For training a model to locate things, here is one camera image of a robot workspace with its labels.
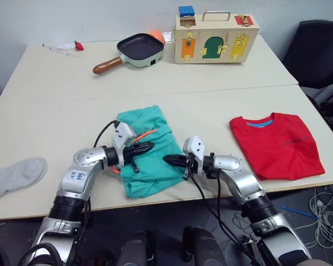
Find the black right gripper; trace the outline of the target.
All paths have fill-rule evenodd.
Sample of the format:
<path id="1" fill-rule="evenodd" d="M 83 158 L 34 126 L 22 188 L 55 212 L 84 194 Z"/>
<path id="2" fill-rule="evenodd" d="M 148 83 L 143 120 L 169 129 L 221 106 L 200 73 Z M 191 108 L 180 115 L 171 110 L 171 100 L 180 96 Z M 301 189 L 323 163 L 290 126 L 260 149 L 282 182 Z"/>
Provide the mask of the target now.
<path id="1" fill-rule="evenodd" d="M 185 155 L 165 155 L 163 160 L 176 167 L 185 167 L 184 180 L 193 178 L 198 173 L 198 162 L 193 154 L 189 154 L 187 157 Z"/>

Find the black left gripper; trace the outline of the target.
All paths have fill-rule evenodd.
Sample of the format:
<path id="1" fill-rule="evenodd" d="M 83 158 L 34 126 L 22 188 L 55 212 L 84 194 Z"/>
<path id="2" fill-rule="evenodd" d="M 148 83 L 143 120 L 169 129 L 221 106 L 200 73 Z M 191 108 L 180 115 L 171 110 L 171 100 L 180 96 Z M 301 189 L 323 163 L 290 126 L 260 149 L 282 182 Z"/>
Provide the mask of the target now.
<path id="1" fill-rule="evenodd" d="M 123 150 L 123 158 L 125 165 L 131 165 L 132 169 L 135 173 L 140 171 L 139 167 L 134 161 L 134 156 L 144 154 L 150 151 L 154 147 L 154 144 L 150 141 L 137 143 L 135 145 L 131 145 L 126 147 Z"/>

